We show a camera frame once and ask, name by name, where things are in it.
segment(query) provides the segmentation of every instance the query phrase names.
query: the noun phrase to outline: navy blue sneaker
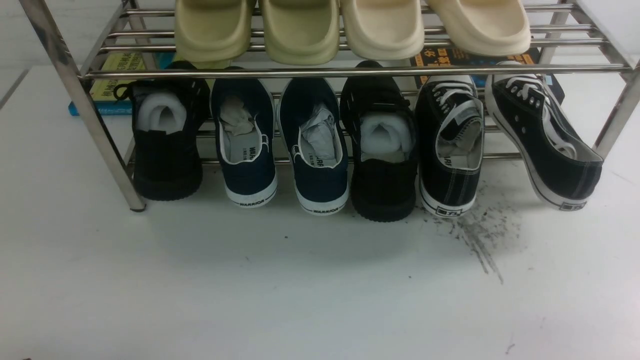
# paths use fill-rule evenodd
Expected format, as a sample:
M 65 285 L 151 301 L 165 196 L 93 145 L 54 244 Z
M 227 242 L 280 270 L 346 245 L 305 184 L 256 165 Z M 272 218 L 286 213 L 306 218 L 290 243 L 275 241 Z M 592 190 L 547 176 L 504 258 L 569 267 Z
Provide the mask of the navy blue sneaker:
M 277 117 L 302 208 L 313 215 L 337 213 L 349 198 L 349 160 L 333 89 L 324 79 L 293 79 Z
M 217 79 L 211 90 L 216 148 L 231 201 L 258 208 L 276 194 L 275 106 L 258 79 Z

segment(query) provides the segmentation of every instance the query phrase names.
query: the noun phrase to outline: canvas sneaker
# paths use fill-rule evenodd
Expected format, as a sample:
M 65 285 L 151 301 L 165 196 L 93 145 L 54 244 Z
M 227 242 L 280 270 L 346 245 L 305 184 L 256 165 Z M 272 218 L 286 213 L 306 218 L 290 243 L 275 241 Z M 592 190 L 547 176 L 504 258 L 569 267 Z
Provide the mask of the canvas sneaker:
M 559 210 L 582 209 L 600 180 L 604 161 L 573 130 L 543 80 L 491 75 L 486 106 L 522 153 L 536 195 Z
M 333 89 L 324 79 L 296 78 L 282 92 L 278 126 L 293 166 L 296 195 L 313 215 L 340 211 L 349 198 L 348 154 Z
M 195 70 L 178 61 L 168 69 Z M 134 81 L 116 86 L 118 100 L 132 103 L 136 142 L 133 184 L 150 200 L 179 200 L 202 182 L 196 134 L 209 117 L 209 87 L 201 79 Z
M 432 214 L 454 218 L 476 201 L 484 147 L 484 110 L 470 76 L 432 76 L 415 105 L 420 194 Z
M 211 89 L 211 114 L 227 196 L 241 208 L 267 204 L 278 188 L 271 93 L 258 79 L 217 79 Z
M 382 67 L 363 61 L 358 67 Z M 409 101 L 388 76 L 348 78 L 340 117 L 351 135 L 354 157 L 351 201 L 363 217 L 392 222 L 415 207 L 417 126 Z

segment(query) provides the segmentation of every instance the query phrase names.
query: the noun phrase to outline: white floor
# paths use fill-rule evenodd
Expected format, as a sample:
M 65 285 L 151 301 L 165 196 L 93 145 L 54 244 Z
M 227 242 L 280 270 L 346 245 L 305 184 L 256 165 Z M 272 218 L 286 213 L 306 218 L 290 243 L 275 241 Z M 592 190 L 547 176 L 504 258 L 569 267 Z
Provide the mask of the white floor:
M 621 79 L 560 79 L 592 142 Z M 135 214 L 67 103 L 36 67 L 0 111 L 2 360 L 640 357 L 637 114 L 580 212 L 489 162 L 466 218 L 377 224 L 307 215 L 286 167 L 265 208 L 233 207 L 210 170 Z M 123 149 L 129 120 L 106 122 Z

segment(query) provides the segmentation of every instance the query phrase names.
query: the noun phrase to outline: brand logo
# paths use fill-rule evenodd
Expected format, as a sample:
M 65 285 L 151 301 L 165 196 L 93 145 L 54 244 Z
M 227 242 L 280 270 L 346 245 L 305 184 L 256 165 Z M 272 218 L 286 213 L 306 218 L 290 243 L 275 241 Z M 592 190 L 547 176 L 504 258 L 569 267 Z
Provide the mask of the brand logo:
M 248 203 L 237 202 L 236 204 L 238 204 L 240 206 L 257 206 L 257 205 L 264 204 L 265 201 L 266 200 L 260 200 L 258 202 L 248 202 Z
M 560 210 L 562 211 L 578 211 L 581 210 L 582 208 L 584 208 L 584 206 L 587 204 L 587 202 L 583 202 L 582 204 L 567 204 L 567 203 L 563 203 L 562 205 L 560 205 Z
M 339 211 L 340 208 L 335 208 L 331 210 L 313 210 L 314 214 L 332 214 L 336 211 Z
M 438 215 L 440 215 L 441 217 L 452 218 L 452 217 L 458 217 L 462 215 L 462 210 L 452 211 L 449 209 L 443 209 L 441 207 L 438 207 L 438 209 L 436 209 L 436 213 L 438 213 Z

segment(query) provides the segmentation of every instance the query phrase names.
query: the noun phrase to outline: cream slide sandal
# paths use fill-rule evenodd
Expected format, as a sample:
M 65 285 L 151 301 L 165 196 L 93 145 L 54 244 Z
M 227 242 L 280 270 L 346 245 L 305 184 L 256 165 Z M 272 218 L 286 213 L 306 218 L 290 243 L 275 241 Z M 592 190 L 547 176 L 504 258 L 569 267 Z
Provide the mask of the cream slide sandal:
M 260 0 L 269 57 L 289 65 L 329 62 L 340 43 L 337 0 Z
M 529 19 L 520 0 L 428 0 L 460 49 L 509 56 L 531 46 Z
M 176 0 L 176 52 L 191 62 L 242 55 L 251 40 L 255 0 Z
M 341 0 L 351 50 L 371 60 L 402 60 L 424 47 L 420 0 Z

